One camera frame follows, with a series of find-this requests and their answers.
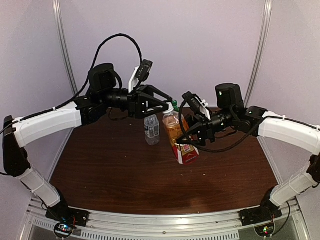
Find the orange tea bottle red label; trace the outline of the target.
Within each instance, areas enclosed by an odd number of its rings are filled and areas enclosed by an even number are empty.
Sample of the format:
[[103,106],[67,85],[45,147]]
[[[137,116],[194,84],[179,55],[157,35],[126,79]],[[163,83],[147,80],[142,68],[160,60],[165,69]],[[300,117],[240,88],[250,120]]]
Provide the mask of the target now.
[[189,144],[183,135],[180,126],[179,107],[176,100],[168,103],[168,110],[163,112],[162,122],[176,161],[180,165],[194,163],[199,157],[199,150]]

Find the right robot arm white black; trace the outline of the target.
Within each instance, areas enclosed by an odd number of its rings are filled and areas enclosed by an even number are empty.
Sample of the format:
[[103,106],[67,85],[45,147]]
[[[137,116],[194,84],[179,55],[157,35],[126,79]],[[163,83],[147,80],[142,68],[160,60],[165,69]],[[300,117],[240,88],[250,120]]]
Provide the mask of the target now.
[[[190,144],[207,153],[224,153],[240,145],[249,136],[278,140],[311,153],[309,163],[285,182],[272,188],[256,210],[259,220],[268,220],[281,205],[320,184],[320,127],[278,115],[258,106],[245,107],[238,84],[222,83],[215,87],[218,111],[211,111],[205,100],[186,92],[182,105],[188,105],[194,115],[187,120],[188,129],[181,126],[177,144]],[[216,134],[232,128],[244,136],[232,145],[209,149]]]

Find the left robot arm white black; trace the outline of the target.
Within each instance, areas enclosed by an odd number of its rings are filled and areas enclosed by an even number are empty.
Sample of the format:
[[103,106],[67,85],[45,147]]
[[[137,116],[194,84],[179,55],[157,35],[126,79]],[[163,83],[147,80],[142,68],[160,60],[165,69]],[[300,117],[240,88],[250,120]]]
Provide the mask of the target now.
[[87,126],[97,122],[109,108],[128,113],[128,117],[144,119],[168,110],[172,97],[152,85],[144,85],[152,62],[143,60],[134,69],[128,88],[111,63],[103,63],[88,72],[89,88],[62,107],[54,107],[32,116],[12,118],[3,123],[3,166],[8,176],[20,180],[38,196],[61,222],[72,218],[72,211],[62,194],[31,165],[25,147],[46,136]]

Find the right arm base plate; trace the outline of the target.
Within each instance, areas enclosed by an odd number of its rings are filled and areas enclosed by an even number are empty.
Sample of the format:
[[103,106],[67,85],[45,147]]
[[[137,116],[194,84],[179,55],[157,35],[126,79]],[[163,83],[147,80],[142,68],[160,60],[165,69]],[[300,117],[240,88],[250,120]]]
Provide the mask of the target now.
[[263,222],[270,222],[283,214],[279,206],[274,204],[260,204],[258,207],[246,208],[239,212],[242,226],[256,225]]

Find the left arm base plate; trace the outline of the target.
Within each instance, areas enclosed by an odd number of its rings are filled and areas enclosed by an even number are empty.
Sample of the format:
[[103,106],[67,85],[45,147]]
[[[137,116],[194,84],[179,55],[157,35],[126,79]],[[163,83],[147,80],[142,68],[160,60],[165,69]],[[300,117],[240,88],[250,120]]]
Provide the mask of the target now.
[[53,207],[46,211],[45,217],[73,226],[86,227],[89,219],[89,212],[73,207],[60,209]]

